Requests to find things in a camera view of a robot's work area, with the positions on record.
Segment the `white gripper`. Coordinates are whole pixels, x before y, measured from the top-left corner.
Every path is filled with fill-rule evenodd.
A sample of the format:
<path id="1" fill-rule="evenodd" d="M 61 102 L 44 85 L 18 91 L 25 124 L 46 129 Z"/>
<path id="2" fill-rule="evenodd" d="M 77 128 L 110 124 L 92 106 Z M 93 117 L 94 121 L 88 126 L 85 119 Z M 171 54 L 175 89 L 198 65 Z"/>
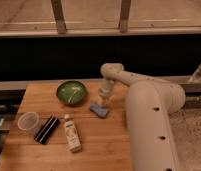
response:
<path id="1" fill-rule="evenodd" d="M 113 88 L 115 86 L 115 82 L 113 80 L 103 79 L 101 82 L 101 86 L 98 90 L 98 94 L 101 96 L 98 96 L 96 98 L 96 103 L 103 107 L 105 105 L 105 100 L 111 96 L 111 93 L 113 91 Z"/>

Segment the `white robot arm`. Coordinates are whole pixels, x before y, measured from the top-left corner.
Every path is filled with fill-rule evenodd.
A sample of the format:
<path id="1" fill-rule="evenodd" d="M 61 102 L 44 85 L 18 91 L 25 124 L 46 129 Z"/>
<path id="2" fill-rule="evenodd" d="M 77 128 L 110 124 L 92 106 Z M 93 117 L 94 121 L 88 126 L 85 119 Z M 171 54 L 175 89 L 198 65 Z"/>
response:
<path id="1" fill-rule="evenodd" d="M 128 86 L 125 100 L 134 171 L 180 171 L 169 114 L 185 104 L 184 89 L 165 79 L 124 70 L 120 63 L 101 66 L 98 104 L 104 106 L 114 85 Z"/>

